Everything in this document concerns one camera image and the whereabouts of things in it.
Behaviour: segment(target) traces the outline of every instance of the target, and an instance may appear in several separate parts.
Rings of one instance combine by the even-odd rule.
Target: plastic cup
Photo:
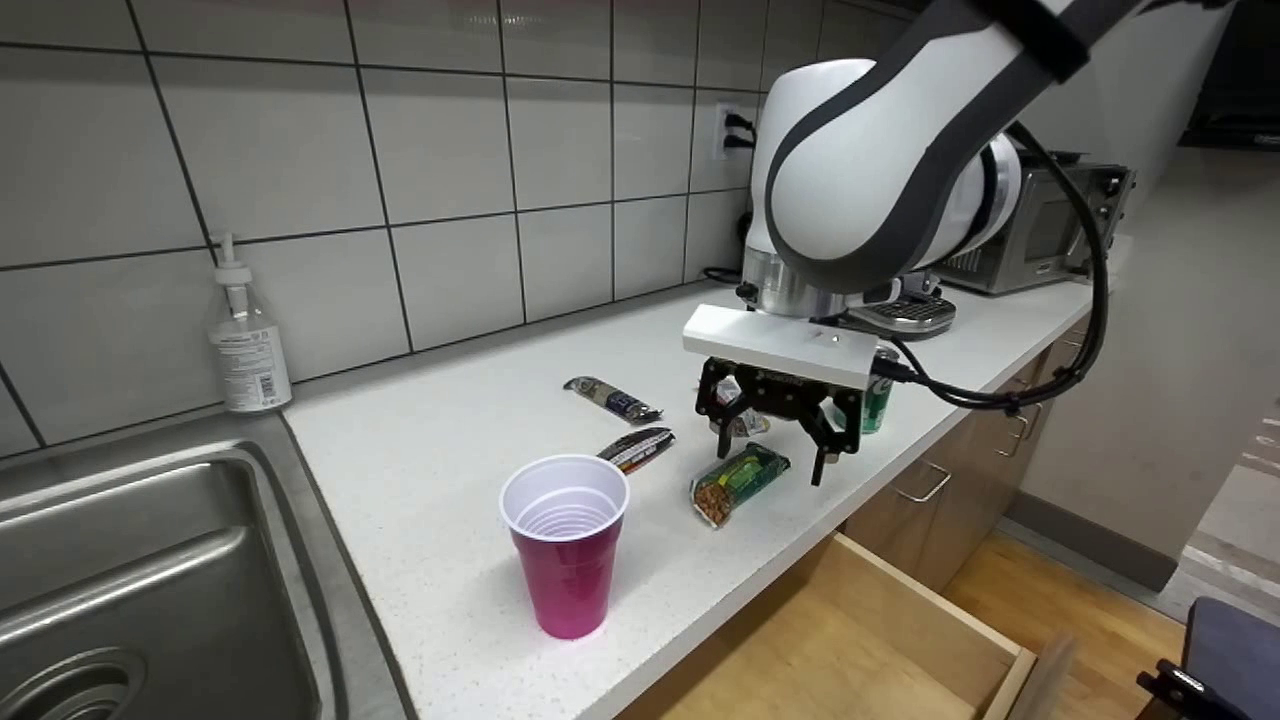
[[[546,454],[507,477],[500,514],[546,636],[575,639],[602,625],[626,499],[623,470],[598,454]]]

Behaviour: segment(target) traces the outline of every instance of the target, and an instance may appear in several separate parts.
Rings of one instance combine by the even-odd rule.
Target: countertop
[[[946,295],[957,329],[914,353],[966,386],[996,386],[1087,313],[1085,284]],[[680,349],[697,303],[736,306],[730,291],[659,295],[319,384],[289,407],[420,716],[614,716],[963,420],[896,386],[882,426],[821,489],[806,436],[775,420],[760,440],[796,467],[709,530],[688,511],[688,478],[715,465],[715,436],[693,410],[702,354]],[[633,433],[562,390],[569,374],[636,390],[675,433],[633,477],[606,620],[573,643],[532,625],[496,511],[510,467]]]

